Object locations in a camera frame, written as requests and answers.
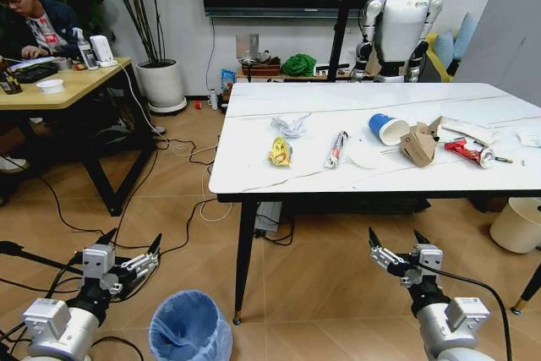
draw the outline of blue trash can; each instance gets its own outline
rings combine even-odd
[[[233,336],[214,300],[200,291],[181,291],[152,316],[149,344],[158,361],[228,361]]]

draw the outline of cushion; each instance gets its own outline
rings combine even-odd
[[[466,13],[462,25],[460,26],[460,31],[458,32],[458,37],[455,41],[455,47],[453,49],[453,59],[461,61],[464,57],[464,53],[467,50],[467,46],[472,40],[473,32],[477,27],[477,22],[473,19],[470,13]]]
[[[453,32],[451,30],[438,35],[434,42],[434,52],[447,69],[453,60]]]

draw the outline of cardboard piece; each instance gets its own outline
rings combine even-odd
[[[418,167],[426,167],[434,160],[439,140],[440,119],[434,121],[430,126],[425,123],[417,123],[416,126],[410,128],[408,134],[400,138],[400,151]]]

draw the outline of tile floor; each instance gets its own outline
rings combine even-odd
[[[167,126],[168,137],[192,139],[203,148],[216,143],[223,116],[207,106],[197,111],[190,104],[176,117],[155,121]],[[155,170],[128,208],[119,243],[145,244],[159,232],[163,232],[164,249],[184,240],[184,224],[193,205],[202,199],[205,166],[179,157],[186,150],[175,153],[178,156],[171,150],[160,151]],[[210,161],[212,156],[210,150],[197,158]],[[123,153],[103,160],[113,182],[119,182],[133,158],[133,153]],[[45,178],[60,196],[68,222],[103,230],[117,225],[118,218],[107,214],[80,164],[55,166]],[[243,323],[232,328],[232,359],[424,359],[407,292],[369,260],[369,226],[396,252],[411,247],[412,230],[417,228],[444,249],[446,270],[488,282],[507,306],[514,304],[541,253],[519,255],[499,248],[488,235],[494,216],[477,212],[466,200],[431,203],[431,209],[416,216],[298,216],[292,246],[254,241]],[[225,205],[213,202],[205,207],[205,214],[218,217],[226,210]],[[125,337],[141,348],[145,359],[152,359],[147,344],[150,318],[166,296],[181,289],[209,293],[230,320],[239,215],[240,207],[235,205],[222,222],[204,222],[195,216],[189,244],[163,258],[159,271],[136,298],[112,305],[99,336]],[[287,232],[287,226],[281,232]],[[59,261],[96,239],[96,235],[73,233],[63,226],[52,196],[38,180],[25,181],[11,203],[0,209],[0,233],[2,240],[13,240]],[[34,287],[48,286],[55,273],[12,257],[2,261],[1,277]],[[496,310],[495,301],[476,287],[449,280],[442,280],[442,285],[449,296],[478,295]],[[0,327],[5,330],[17,323],[36,297],[36,293],[0,284]],[[535,359],[541,352],[541,293],[522,317],[510,315],[510,321],[515,360]],[[482,329],[480,341],[479,347],[487,354],[504,358],[501,321],[495,312]],[[21,345],[17,353],[23,355],[24,349]],[[116,343],[102,343],[91,353],[95,361],[136,359],[131,349]]]

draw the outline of black jacket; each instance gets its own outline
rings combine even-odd
[[[54,30],[68,42],[68,45],[63,46],[62,51],[55,53],[55,55],[80,59],[77,36],[73,30],[74,27],[79,27],[74,10],[67,4],[56,0],[40,0],[40,2],[51,20]],[[4,38],[0,39],[0,55],[21,59],[21,50],[25,46],[38,46],[25,18],[10,13],[3,28]]]

